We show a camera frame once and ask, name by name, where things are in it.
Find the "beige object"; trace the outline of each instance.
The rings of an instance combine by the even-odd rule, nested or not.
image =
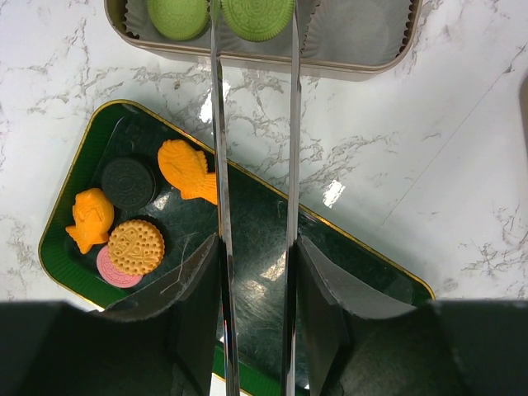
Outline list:
[[[143,220],[129,220],[115,227],[108,242],[110,260],[127,275],[154,271],[163,259],[165,243],[158,229]]]

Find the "white marble surface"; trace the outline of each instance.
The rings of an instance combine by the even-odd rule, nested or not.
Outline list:
[[[387,73],[303,80],[301,201],[438,298],[523,299],[528,2],[426,0],[419,25]],[[87,120],[125,98],[211,143],[209,72],[127,45],[102,0],[0,1],[0,299],[88,306],[37,256]],[[224,74],[231,159],[285,189],[289,76]]]

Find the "pink disc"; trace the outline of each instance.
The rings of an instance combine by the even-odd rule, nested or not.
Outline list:
[[[110,260],[108,246],[105,246],[97,254],[97,269],[102,276],[102,279],[113,286],[125,289],[127,287],[136,286],[143,278],[142,275],[127,275],[117,270],[116,266]]]

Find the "black disc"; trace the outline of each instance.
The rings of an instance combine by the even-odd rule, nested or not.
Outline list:
[[[152,171],[142,162],[133,158],[117,158],[106,165],[101,188],[114,206],[134,210],[154,198],[156,182]]]

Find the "orange fish-shaped toy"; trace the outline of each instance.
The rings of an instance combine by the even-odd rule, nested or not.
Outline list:
[[[183,140],[167,140],[158,151],[158,165],[183,200],[203,198],[217,205],[216,175],[207,172],[203,151],[194,150]]]
[[[93,245],[108,241],[108,230],[114,222],[114,206],[99,188],[91,188],[75,196],[73,206],[75,225],[66,232],[79,246],[82,254]]]

